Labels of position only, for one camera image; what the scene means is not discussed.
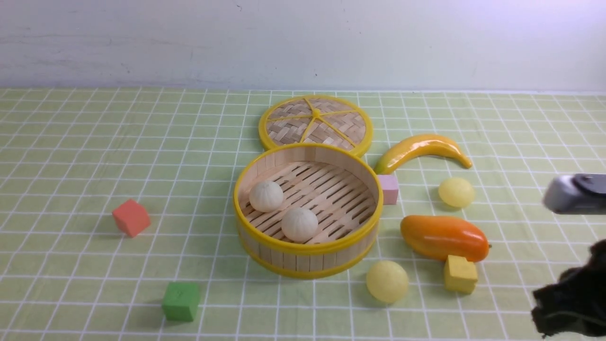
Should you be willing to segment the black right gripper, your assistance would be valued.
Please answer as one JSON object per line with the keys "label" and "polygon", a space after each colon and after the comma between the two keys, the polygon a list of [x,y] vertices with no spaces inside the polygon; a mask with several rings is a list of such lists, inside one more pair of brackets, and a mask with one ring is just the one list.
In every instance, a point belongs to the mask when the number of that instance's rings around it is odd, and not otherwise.
{"label": "black right gripper", "polygon": [[533,291],[531,310],[543,338],[572,332],[587,337],[606,334],[606,242],[589,248],[584,266],[569,268],[554,284]]}

